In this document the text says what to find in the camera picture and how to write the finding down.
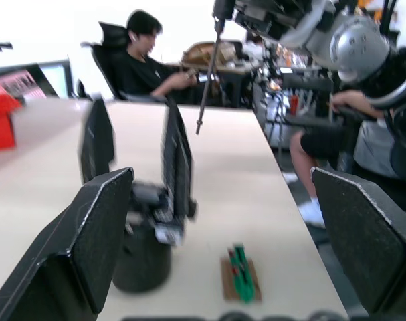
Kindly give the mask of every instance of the white sneaker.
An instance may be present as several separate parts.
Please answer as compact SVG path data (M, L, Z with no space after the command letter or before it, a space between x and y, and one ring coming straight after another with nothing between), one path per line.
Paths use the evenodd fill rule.
M299 178L295 173L282 172L286 184L295 183Z
M317 204L309 201L300 205L298 208L305 223L322 229L325 228L322 211Z

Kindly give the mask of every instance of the red box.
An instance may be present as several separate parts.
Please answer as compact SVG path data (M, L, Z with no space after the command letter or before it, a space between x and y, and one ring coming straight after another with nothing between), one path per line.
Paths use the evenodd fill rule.
M11 113L21 104L11 97L0 85L0 150L15 146Z

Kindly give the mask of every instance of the black t-shirt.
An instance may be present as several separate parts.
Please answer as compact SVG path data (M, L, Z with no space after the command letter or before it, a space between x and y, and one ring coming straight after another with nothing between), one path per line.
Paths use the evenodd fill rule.
M132 95L149 95L175 72L150 57L145 60L141 62L127 52L117 56L114 69L120 90Z

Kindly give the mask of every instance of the wooden block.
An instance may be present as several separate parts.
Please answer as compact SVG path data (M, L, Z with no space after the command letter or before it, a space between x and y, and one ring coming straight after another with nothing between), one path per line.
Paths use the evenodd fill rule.
M250 268L251 278L255 285L255 301L262 301L262 293L259 287L258 277L256 276L255 265L251 259L247 259ZM222 271L222 284L223 284L223 297L227 301L241 301L240 297L235 290L234 276L232 274L231 262L228 257L221 259L221 271Z

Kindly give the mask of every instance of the chair headrest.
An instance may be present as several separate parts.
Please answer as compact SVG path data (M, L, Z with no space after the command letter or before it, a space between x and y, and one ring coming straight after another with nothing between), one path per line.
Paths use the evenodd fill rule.
M128 45L127 29L121 25L111 25L109 23L99 22L103 31L103 47L124 48Z
M369 314L406 314L406 214L376 184L315 168L332 248Z

